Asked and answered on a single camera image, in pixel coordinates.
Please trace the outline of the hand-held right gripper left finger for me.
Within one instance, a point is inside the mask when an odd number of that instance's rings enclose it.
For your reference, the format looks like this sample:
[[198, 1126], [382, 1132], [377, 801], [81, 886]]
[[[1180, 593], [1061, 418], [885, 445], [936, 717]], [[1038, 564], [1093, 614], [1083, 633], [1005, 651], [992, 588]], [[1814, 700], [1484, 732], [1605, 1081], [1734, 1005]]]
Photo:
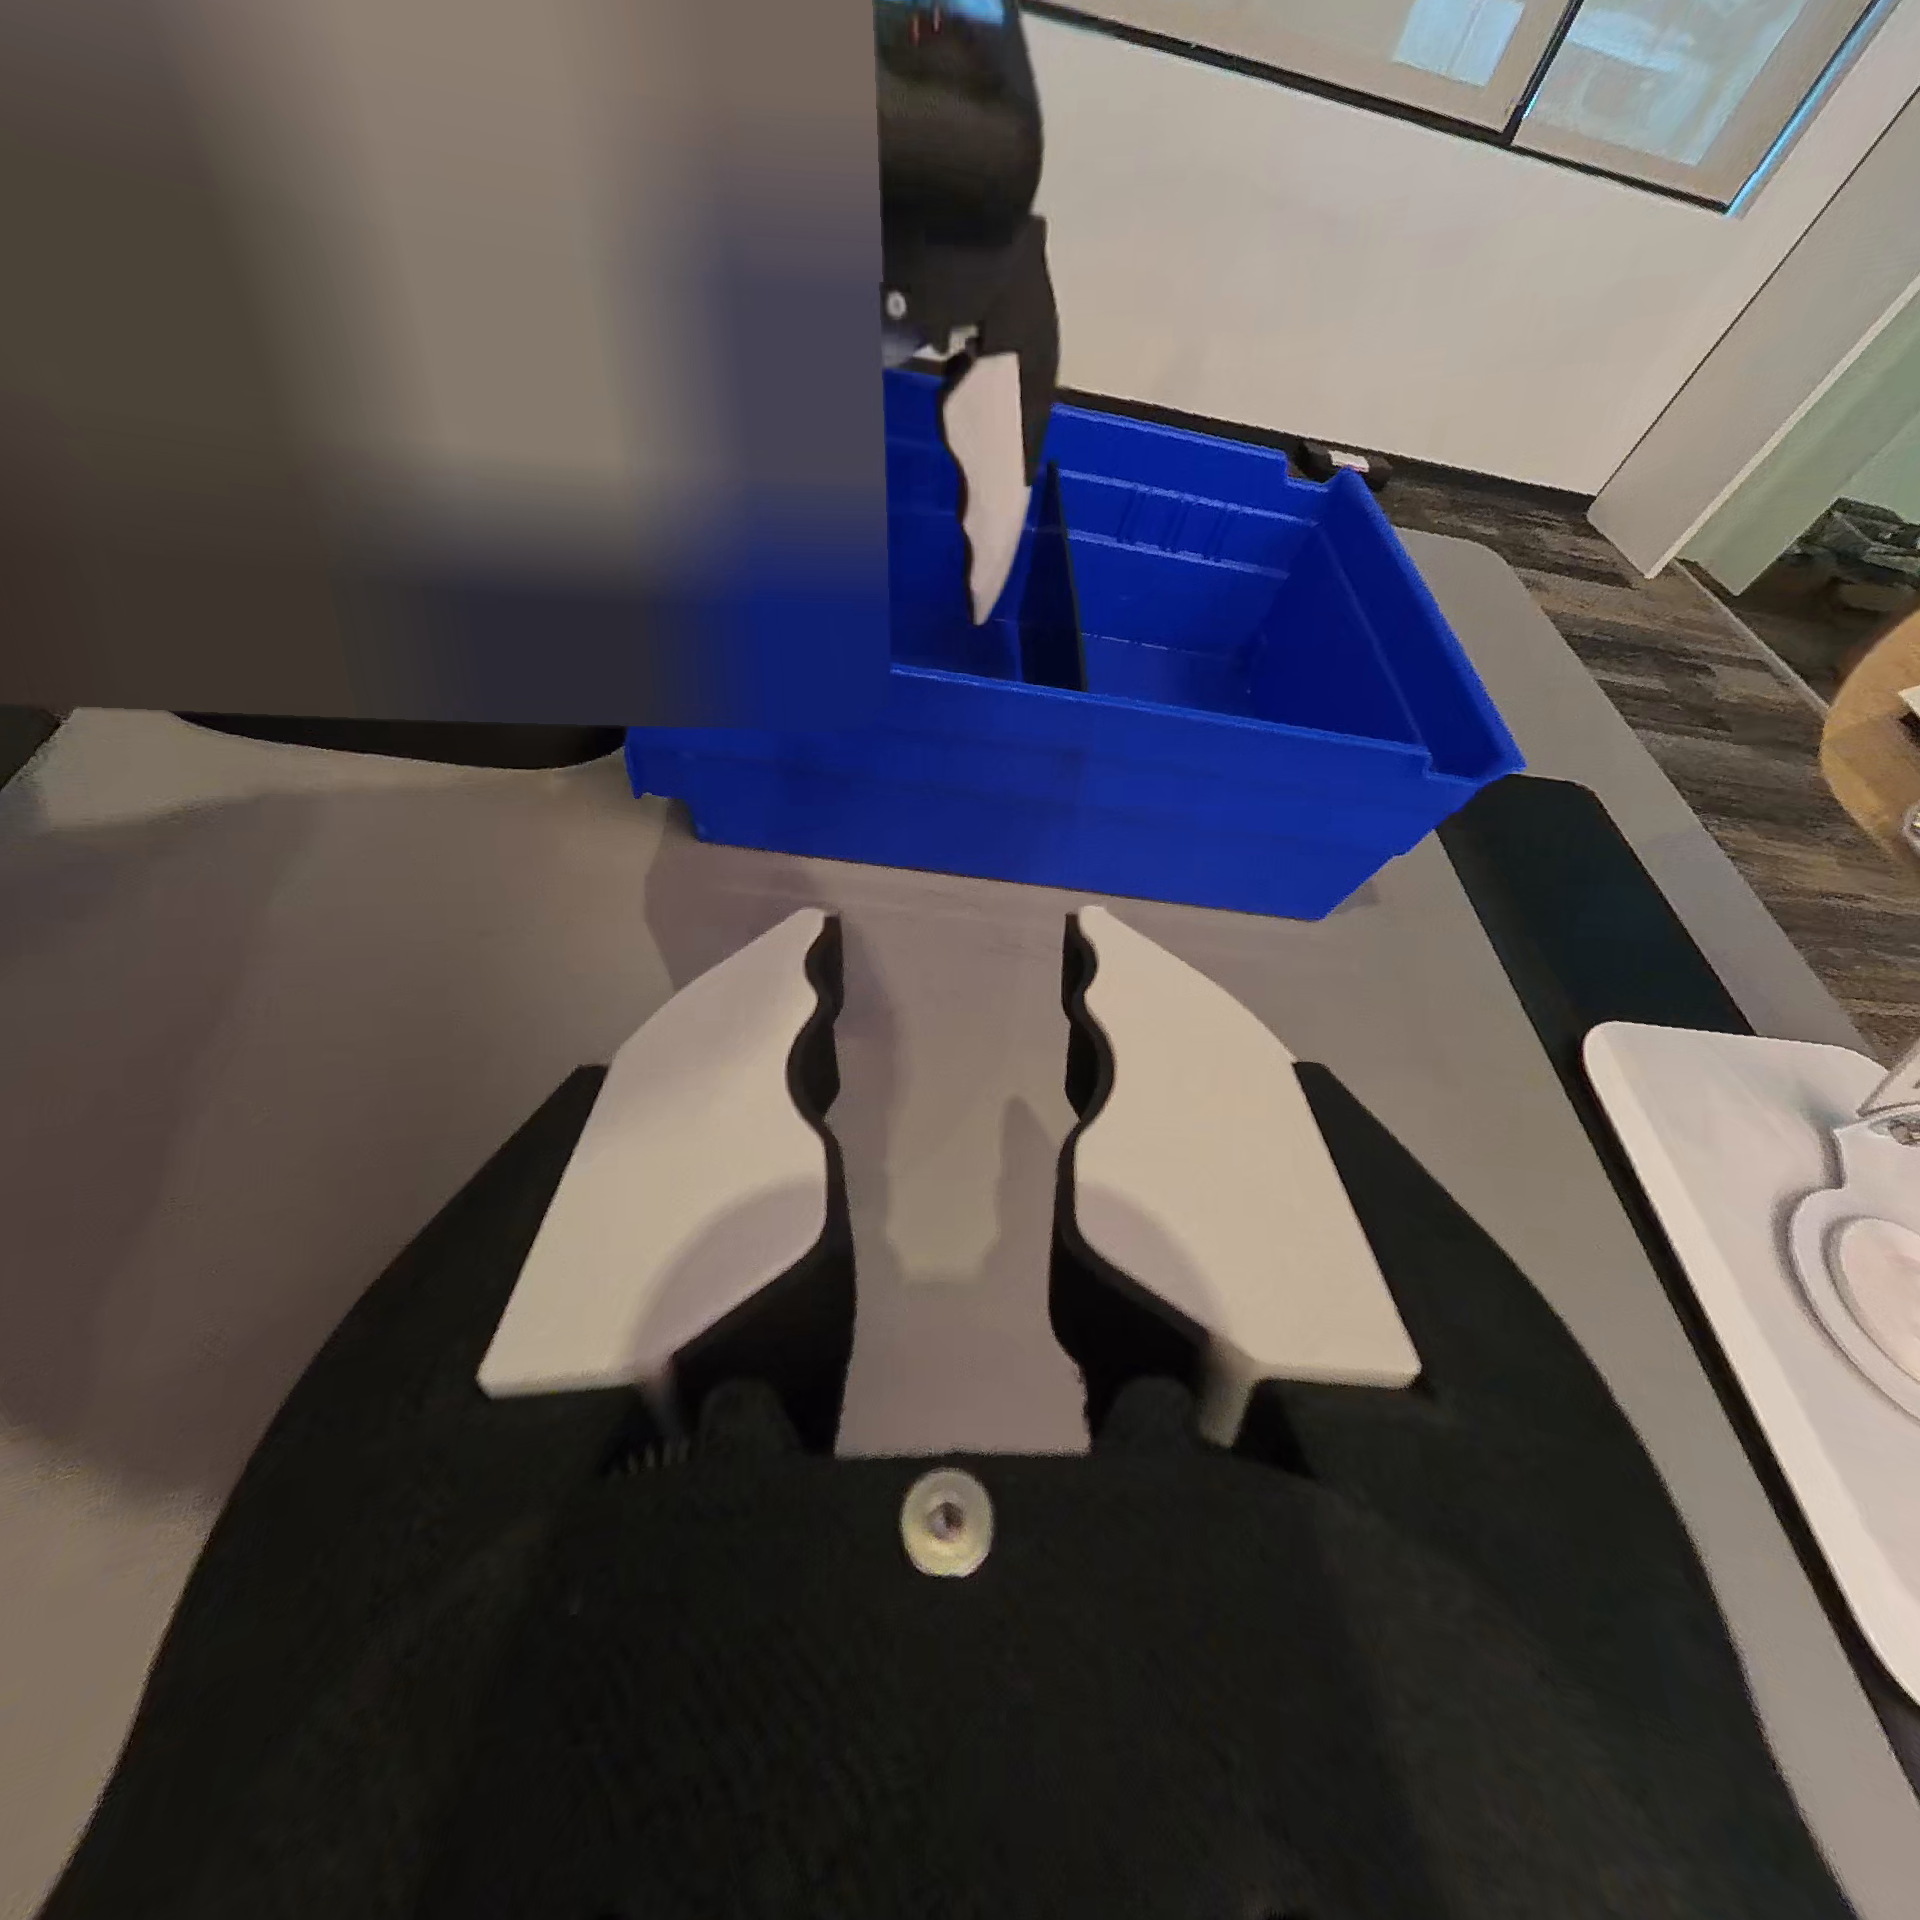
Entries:
[[634, 1389], [669, 1430], [768, 1388], [830, 1454], [857, 1317], [841, 1079], [844, 930], [802, 907], [613, 1057], [478, 1363], [491, 1401]]

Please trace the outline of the black textured pad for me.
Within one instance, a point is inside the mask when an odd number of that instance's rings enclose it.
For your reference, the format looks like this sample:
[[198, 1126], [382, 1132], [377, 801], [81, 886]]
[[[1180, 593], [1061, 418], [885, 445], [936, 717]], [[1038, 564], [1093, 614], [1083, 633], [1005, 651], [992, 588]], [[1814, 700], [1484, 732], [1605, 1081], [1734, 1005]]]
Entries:
[[1555, 1061], [1612, 1021], [1754, 1035], [1590, 788], [1512, 775], [1438, 837]]

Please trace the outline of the blue plastic bin with divider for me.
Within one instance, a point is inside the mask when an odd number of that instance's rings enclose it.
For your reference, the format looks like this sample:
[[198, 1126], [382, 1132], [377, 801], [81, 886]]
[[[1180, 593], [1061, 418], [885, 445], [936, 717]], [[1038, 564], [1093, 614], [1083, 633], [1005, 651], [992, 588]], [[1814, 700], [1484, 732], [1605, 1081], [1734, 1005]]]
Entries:
[[926, 371], [882, 379], [892, 663], [854, 726], [626, 737], [708, 843], [1318, 922], [1524, 759], [1356, 470], [1056, 405], [970, 617]]

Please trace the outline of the large glass window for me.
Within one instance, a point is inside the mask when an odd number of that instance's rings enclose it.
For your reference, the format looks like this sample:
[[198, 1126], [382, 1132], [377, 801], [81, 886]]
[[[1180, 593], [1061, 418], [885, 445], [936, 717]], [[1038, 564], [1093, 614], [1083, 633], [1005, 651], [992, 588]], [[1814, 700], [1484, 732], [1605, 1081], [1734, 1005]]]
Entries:
[[1029, 14], [1737, 207], [1883, 21], [1852, 2], [1064, 2]]

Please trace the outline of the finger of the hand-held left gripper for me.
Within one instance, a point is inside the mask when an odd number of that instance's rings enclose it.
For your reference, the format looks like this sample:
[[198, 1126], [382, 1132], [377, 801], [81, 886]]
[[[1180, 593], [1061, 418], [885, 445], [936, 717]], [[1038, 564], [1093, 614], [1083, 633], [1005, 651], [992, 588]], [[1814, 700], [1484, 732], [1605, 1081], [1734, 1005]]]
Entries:
[[972, 626], [980, 629], [1010, 582], [1033, 492], [1017, 355], [960, 355], [945, 381], [940, 423], [957, 470], [968, 610]]

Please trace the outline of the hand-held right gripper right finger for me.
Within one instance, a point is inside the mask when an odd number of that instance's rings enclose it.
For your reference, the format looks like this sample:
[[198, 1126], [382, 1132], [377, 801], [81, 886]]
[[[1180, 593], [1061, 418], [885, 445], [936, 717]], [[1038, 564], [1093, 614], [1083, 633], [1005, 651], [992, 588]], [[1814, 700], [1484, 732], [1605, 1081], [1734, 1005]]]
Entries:
[[1404, 1391], [1425, 1365], [1291, 1049], [1105, 905], [1064, 937], [1067, 1098], [1051, 1327], [1089, 1422], [1171, 1377], [1241, 1439], [1266, 1385]]

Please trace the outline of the instruction sheet on stand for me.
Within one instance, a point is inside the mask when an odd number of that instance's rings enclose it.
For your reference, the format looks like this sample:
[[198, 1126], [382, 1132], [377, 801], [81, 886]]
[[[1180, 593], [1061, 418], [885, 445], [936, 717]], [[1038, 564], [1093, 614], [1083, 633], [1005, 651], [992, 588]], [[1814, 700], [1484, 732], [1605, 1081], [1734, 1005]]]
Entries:
[[1601, 1014], [1577, 1066], [1761, 1434], [1883, 1717], [1915, 1745], [1915, 620], [1841, 686], [1812, 813], [1814, 953], [1866, 961], [1844, 1014], [1682, 803], [1636, 850], [1734, 997]]

